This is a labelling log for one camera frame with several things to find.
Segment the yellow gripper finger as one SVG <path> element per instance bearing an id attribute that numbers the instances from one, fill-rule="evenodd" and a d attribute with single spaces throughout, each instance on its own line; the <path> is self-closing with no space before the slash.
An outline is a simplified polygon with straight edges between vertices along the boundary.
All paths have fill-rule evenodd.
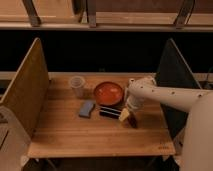
<path id="1" fill-rule="evenodd" d="M 119 115 L 119 121 L 123 122 L 130 116 L 130 112 L 127 108 L 123 108 L 120 115 Z"/>

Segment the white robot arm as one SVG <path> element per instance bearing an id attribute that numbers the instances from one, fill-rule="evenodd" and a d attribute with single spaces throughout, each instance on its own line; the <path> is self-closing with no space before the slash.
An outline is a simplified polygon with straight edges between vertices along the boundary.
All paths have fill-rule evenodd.
<path id="1" fill-rule="evenodd" d="M 145 99 L 186 112 L 180 171 L 213 171 L 213 90 L 160 87 L 147 76 L 131 79 L 128 93 L 127 111 L 121 112 L 120 121 L 139 109 Z"/>

